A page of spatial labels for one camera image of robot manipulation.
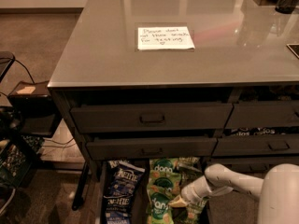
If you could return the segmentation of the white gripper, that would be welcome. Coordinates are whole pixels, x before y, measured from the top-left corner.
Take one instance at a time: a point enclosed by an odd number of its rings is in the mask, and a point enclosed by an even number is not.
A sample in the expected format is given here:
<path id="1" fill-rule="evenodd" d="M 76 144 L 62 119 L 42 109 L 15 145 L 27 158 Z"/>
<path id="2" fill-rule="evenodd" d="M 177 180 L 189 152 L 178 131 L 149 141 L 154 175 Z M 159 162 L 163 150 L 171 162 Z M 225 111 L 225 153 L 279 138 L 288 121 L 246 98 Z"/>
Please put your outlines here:
<path id="1" fill-rule="evenodd" d="M 193 182 L 187 184 L 172 201 L 168 203 L 170 207 L 182 208 L 188 204 L 197 204 L 209 196 L 213 191 L 212 186 L 204 176 L 201 176 Z"/>

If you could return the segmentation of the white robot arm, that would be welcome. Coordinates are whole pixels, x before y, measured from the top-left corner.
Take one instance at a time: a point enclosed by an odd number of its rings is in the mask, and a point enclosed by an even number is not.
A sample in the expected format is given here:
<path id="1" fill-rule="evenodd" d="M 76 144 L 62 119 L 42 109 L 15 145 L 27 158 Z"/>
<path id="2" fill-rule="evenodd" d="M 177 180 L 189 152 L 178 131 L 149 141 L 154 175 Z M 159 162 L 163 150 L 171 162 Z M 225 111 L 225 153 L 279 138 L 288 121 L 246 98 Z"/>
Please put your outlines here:
<path id="1" fill-rule="evenodd" d="M 299 166 L 288 163 L 273 167 L 264 178 L 234 172 L 219 163 L 209 165 L 169 205 L 187 207 L 232 190 L 259 201 L 258 224 L 299 224 Z"/>

